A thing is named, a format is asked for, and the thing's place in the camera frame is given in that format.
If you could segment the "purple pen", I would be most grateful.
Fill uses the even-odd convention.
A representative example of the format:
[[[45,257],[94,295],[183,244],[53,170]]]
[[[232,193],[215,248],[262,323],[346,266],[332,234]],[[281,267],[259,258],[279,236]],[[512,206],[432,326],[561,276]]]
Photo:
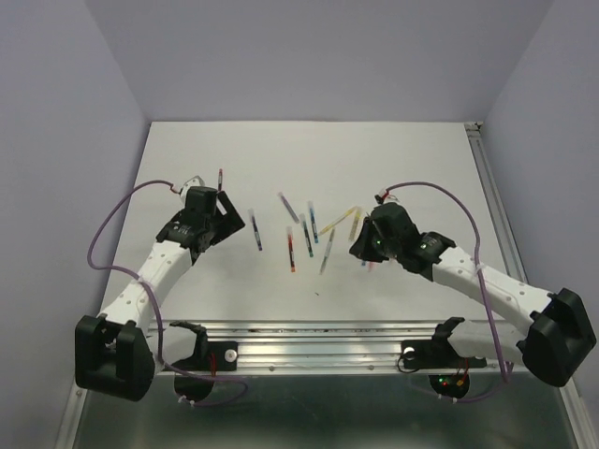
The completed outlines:
[[[256,240],[257,249],[260,252],[262,252],[263,251],[263,246],[262,246],[262,241],[261,241],[259,229],[258,229],[258,226],[257,226],[255,211],[254,211],[254,209],[249,209],[248,212],[249,212],[249,216],[250,216],[251,225],[252,225],[252,228],[253,228],[254,237],[255,237],[255,240]]]

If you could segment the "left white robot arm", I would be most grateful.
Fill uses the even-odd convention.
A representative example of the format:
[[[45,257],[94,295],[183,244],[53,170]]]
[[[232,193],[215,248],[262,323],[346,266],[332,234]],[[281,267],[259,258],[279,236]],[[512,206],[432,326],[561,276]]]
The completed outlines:
[[[130,276],[127,287],[98,315],[77,323],[77,386],[139,401],[153,379],[169,370],[178,400],[192,407],[209,406],[216,384],[248,389],[242,379],[219,375],[234,365],[225,349],[210,344],[205,326],[163,322],[161,306],[180,278],[208,249],[244,227],[226,192],[192,179],[176,193],[183,208],[158,232],[140,269],[118,269]]]

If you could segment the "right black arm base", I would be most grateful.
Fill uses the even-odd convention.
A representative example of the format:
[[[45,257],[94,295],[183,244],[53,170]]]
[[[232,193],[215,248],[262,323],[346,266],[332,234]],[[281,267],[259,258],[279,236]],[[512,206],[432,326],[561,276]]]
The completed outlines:
[[[450,346],[449,337],[464,318],[451,317],[438,325],[427,340],[406,340],[396,361],[397,370],[412,374],[423,369],[450,369],[449,374],[430,374],[432,390],[441,398],[464,400],[469,392],[470,369],[483,369],[488,363],[485,357],[460,356]]]

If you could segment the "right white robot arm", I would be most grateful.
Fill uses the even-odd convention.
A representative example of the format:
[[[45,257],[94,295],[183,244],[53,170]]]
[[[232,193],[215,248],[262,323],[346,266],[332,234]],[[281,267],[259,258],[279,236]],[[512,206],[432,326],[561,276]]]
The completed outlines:
[[[349,253],[366,262],[395,260],[406,271],[502,317],[494,325],[447,319],[429,339],[410,343],[408,369],[449,369],[474,358],[495,359],[521,365],[543,383],[563,387],[596,345],[578,294],[566,288],[552,293],[477,264],[453,240],[419,232],[396,203],[373,209]]]

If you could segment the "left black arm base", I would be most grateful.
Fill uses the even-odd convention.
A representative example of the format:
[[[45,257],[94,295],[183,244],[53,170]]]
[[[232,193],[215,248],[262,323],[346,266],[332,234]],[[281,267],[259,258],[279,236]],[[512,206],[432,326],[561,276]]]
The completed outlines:
[[[234,340],[210,341],[207,329],[202,325],[186,321],[175,321],[166,329],[169,336],[175,329],[186,330],[190,337],[195,336],[193,351],[189,356],[176,355],[169,370],[176,373],[174,390],[179,402],[188,403],[192,407],[216,407],[227,405],[242,398],[248,391],[248,385],[243,379],[220,375],[222,372],[232,372],[237,369],[239,344]],[[216,383],[239,384],[241,391],[234,397],[207,401]]]

